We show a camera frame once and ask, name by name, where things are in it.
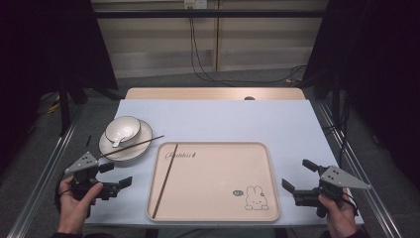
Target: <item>white bowl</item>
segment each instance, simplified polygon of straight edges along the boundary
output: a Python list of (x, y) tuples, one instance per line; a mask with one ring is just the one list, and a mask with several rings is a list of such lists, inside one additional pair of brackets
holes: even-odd
[(136, 117), (122, 116), (113, 120), (105, 130), (106, 138), (113, 143), (113, 147), (127, 147), (132, 145), (140, 136), (142, 127)]

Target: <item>chopsticks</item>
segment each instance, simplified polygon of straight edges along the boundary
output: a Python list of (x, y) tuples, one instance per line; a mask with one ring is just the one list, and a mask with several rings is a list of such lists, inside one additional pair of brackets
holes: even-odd
[(160, 205), (161, 196), (163, 195), (164, 187), (166, 186), (167, 178), (169, 177), (170, 169), (172, 168), (173, 159), (175, 159), (176, 149), (178, 149), (178, 144), (175, 145), (175, 150), (170, 159), (169, 167), (167, 168), (166, 176), (164, 177), (163, 185), (161, 186), (160, 194), (157, 199), (157, 206), (155, 207), (154, 215), (152, 216), (153, 219), (155, 219), (158, 213), (158, 206)]
[(154, 137), (154, 138), (151, 138), (151, 139), (149, 139), (149, 140), (146, 140), (146, 141), (143, 141), (143, 142), (140, 142), (140, 143), (137, 143), (137, 144), (134, 144), (134, 145), (131, 145), (131, 146), (128, 146), (128, 147), (122, 148), (122, 149), (120, 149), (120, 150), (116, 150), (116, 151), (113, 151), (113, 152), (110, 152), (110, 153), (107, 153), (107, 154), (101, 154), (99, 157), (97, 157), (97, 158), (95, 158), (95, 159), (96, 159), (96, 160), (99, 160), (99, 159), (101, 159), (101, 158), (103, 158), (103, 157), (111, 156), (111, 155), (113, 155), (113, 154), (116, 154), (116, 153), (119, 153), (119, 152), (122, 152), (122, 151), (128, 150), (128, 149), (133, 148), (133, 147), (140, 146), (140, 145), (142, 145), (142, 144), (144, 144), (144, 143), (147, 143), (147, 142), (150, 142), (150, 141), (154, 141), (154, 140), (159, 139), (159, 138), (162, 138), (162, 137), (164, 137), (164, 136)]

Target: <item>wall outlet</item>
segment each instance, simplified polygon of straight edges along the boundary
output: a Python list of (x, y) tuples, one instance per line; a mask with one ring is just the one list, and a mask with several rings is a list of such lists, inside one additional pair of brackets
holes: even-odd
[(195, 0), (195, 9), (207, 9), (207, 0)]
[(195, 9), (195, 0), (184, 0), (184, 9)]

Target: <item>beige tray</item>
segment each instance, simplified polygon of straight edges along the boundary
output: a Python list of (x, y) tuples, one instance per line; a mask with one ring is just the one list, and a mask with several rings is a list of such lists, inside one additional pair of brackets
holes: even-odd
[(158, 148), (148, 204), (151, 220), (272, 221), (279, 213), (265, 145), (180, 142)]

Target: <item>rabbit illustration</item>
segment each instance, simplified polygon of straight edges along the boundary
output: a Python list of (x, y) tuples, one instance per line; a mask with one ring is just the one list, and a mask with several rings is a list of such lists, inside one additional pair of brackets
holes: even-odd
[(247, 188), (246, 210), (268, 210), (263, 189), (260, 186), (249, 186)]

